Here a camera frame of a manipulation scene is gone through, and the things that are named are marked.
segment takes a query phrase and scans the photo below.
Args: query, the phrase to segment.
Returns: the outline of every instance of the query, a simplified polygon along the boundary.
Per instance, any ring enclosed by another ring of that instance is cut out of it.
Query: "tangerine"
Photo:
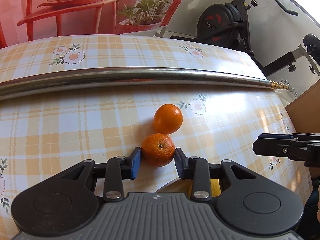
[[[141,145],[141,154],[151,166],[165,166],[174,157],[175,146],[169,136],[154,133],[145,138]]]
[[[180,128],[182,122],[180,109],[172,104],[160,106],[153,117],[153,127],[157,133],[171,134]]]

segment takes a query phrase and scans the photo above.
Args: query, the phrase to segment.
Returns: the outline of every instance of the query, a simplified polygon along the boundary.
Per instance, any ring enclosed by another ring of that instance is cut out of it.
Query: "metal pipe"
[[[289,89],[274,81],[207,70],[160,67],[107,67],[59,71],[0,83],[0,100],[40,93],[127,85],[201,84]]]

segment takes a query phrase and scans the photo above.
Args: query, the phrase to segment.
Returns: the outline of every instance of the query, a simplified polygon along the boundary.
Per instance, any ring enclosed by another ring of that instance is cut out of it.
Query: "exercise bike flywheel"
[[[199,18],[197,25],[197,37],[208,37],[202,43],[229,48],[238,38],[239,28],[232,28],[211,36],[211,33],[223,29],[228,24],[242,21],[239,11],[231,4],[214,4],[209,6]]]

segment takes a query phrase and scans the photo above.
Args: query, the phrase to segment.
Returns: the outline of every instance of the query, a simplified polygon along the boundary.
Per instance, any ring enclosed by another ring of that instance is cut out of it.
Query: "white wall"
[[[182,0],[167,30],[196,36],[196,26],[202,12],[212,4],[231,1]],[[305,13],[289,0],[280,1],[288,9],[298,11],[299,16],[285,13],[273,0],[256,0],[258,6],[248,11],[252,50],[262,65],[267,65],[285,53],[295,50],[299,44],[303,45],[302,39],[308,33],[320,38],[320,28]],[[298,59],[295,66],[295,72],[289,73],[286,67],[269,78],[275,81],[285,78],[299,94],[302,94],[319,77],[311,73],[305,58]]]

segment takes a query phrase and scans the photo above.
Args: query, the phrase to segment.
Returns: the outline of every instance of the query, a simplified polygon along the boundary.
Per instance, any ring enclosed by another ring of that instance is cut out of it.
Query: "wall mural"
[[[0,0],[0,48],[77,34],[153,36],[181,0]]]

